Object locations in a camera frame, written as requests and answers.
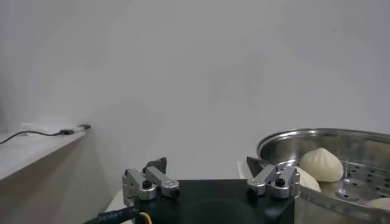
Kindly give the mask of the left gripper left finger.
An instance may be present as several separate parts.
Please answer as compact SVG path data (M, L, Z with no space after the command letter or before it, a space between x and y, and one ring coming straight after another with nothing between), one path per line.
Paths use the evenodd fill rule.
M168 161L166 157L149 161L141 171L126 169L122 175L122 195L124 204L132 206L136 199L152 201L158 195L177 199L180 197L180 185L166 175Z

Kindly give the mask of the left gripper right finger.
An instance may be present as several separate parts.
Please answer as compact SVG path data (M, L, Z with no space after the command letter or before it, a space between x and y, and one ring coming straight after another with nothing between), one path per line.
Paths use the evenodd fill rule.
M295 167L279 169L268 161L247 157L246 163L252 174L247 179L249 198L260 198L267 192L274 198L299 195L299 173Z

